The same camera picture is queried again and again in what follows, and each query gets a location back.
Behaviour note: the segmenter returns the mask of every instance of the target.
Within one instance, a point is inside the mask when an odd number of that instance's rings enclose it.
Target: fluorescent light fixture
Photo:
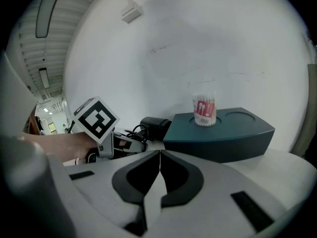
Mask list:
[[[50,87],[50,83],[49,83],[49,78],[48,78],[48,71],[46,70],[46,68],[42,68],[39,69],[39,73],[40,73],[40,77],[42,80],[42,83],[44,85],[44,88],[49,88]]]

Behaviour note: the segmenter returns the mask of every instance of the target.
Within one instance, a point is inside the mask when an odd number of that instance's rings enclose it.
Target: forearm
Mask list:
[[[62,162],[76,158],[84,158],[91,148],[97,147],[96,142],[86,133],[56,134],[36,136],[23,133],[25,141],[38,143],[47,154],[54,154]]]

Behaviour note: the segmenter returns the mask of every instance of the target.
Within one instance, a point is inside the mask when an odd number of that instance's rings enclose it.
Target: cotton swab container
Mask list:
[[[215,93],[193,94],[195,123],[199,126],[212,126],[216,123]]]

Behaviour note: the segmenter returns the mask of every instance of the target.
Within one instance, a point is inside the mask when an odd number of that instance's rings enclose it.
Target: red label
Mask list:
[[[196,113],[201,116],[211,118],[213,109],[214,109],[214,103],[198,101]]]

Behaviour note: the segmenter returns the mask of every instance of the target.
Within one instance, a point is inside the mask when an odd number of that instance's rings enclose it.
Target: black rectangular strip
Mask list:
[[[257,232],[273,223],[273,220],[244,191],[231,194],[231,197]]]
[[[92,171],[84,171],[84,172],[80,172],[80,173],[76,173],[76,174],[69,175],[69,177],[70,177],[72,180],[76,180],[76,179],[80,179],[80,178],[92,176],[92,175],[94,175],[94,174],[95,174],[95,173],[92,172]]]

